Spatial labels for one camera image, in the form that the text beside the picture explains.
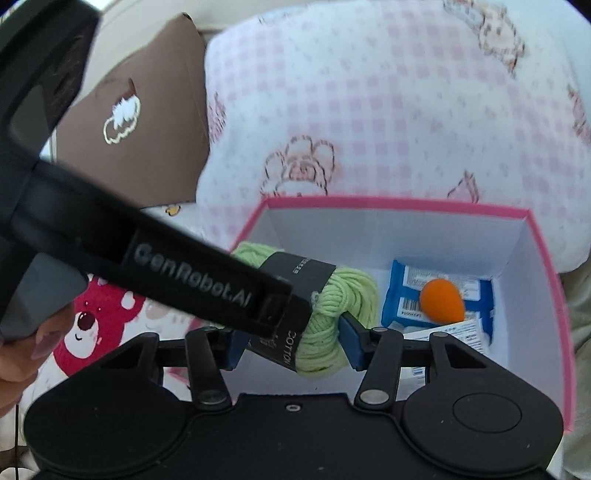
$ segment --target black paper label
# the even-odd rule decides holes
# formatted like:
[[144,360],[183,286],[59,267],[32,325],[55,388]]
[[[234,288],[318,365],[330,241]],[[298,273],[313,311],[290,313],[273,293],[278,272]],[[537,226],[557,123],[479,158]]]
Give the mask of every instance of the black paper label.
[[295,352],[312,315],[312,296],[322,291],[335,269],[334,265],[285,252],[267,258],[260,270],[287,280],[293,292],[273,337],[251,336],[250,350],[295,371]]

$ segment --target blue package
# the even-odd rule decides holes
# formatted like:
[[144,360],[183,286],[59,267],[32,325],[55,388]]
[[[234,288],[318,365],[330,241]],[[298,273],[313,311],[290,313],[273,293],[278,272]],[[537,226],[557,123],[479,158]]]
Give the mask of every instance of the blue package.
[[480,319],[482,331],[491,342],[495,302],[490,280],[410,267],[397,260],[392,264],[390,287],[382,309],[382,326],[390,327],[393,322],[404,327],[437,326],[421,312],[419,304],[421,290],[435,278],[445,278],[457,287],[466,306],[466,320]]

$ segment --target hand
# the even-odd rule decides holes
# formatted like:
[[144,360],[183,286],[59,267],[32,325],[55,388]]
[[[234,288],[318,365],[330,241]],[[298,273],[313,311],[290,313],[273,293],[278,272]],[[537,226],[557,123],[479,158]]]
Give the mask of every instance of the hand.
[[73,325],[74,306],[70,304],[49,317],[29,338],[5,345],[0,338],[0,418],[20,401],[37,378],[39,367]]

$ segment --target beige headboard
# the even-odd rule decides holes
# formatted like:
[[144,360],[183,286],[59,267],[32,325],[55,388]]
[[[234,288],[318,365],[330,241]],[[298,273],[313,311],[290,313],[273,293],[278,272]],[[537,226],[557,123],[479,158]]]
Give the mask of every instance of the beige headboard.
[[305,0],[115,0],[103,12],[79,98],[179,13],[189,14],[207,38],[252,15],[301,3]]

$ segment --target fingernail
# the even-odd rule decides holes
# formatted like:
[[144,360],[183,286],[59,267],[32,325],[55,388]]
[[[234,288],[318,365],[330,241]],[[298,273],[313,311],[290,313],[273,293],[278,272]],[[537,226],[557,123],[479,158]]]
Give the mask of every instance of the fingernail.
[[31,355],[32,360],[37,360],[38,358],[44,357],[52,353],[57,347],[57,345],[61,342],[63,335],[61,332],[50,332],[46,333],[37,343],[37,346],[33,350],[33,354]]

